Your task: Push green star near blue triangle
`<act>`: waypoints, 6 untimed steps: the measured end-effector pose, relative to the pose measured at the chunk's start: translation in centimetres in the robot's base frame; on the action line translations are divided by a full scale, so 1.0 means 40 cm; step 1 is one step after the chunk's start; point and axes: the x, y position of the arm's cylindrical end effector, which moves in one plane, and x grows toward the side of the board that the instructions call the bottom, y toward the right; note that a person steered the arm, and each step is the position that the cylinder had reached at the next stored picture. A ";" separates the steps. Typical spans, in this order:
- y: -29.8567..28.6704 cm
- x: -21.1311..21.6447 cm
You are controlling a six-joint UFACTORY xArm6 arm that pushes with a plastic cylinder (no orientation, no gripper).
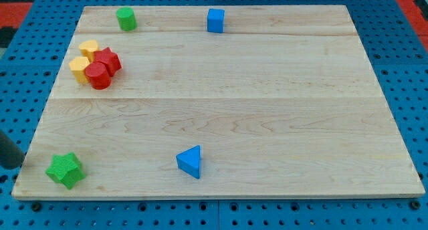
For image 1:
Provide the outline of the dark grey cylindrical pusher tip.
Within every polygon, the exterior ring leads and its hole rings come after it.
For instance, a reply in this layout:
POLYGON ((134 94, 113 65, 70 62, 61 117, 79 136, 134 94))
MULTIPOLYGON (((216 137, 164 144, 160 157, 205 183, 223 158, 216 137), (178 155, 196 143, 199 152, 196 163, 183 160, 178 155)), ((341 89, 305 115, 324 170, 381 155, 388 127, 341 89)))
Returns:
POLYGON ((6 170, 20 167, 24 161, 25 155, 23 151, 4 133, 1 131, 1 167, 6 170))

